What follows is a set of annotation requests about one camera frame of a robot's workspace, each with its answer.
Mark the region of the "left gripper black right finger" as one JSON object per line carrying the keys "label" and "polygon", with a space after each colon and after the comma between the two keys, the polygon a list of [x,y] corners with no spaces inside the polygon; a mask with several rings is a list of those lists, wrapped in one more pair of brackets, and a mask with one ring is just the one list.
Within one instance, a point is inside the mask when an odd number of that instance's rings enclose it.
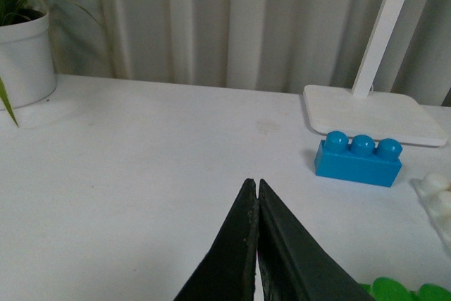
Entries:
{"label": "left gripper black right finger", "polygon": [[372,300],[277,196],[259,184],[258,259],[265,300]]}

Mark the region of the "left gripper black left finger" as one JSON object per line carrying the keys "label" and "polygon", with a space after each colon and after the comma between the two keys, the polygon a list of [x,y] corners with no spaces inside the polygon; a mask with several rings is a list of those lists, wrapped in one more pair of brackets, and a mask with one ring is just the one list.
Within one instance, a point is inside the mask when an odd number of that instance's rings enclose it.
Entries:
{"label": "left gripper black left finger", "polygon": [[259,235],[259,201],[248,178],[210,250],[176,300],[253,300]]}

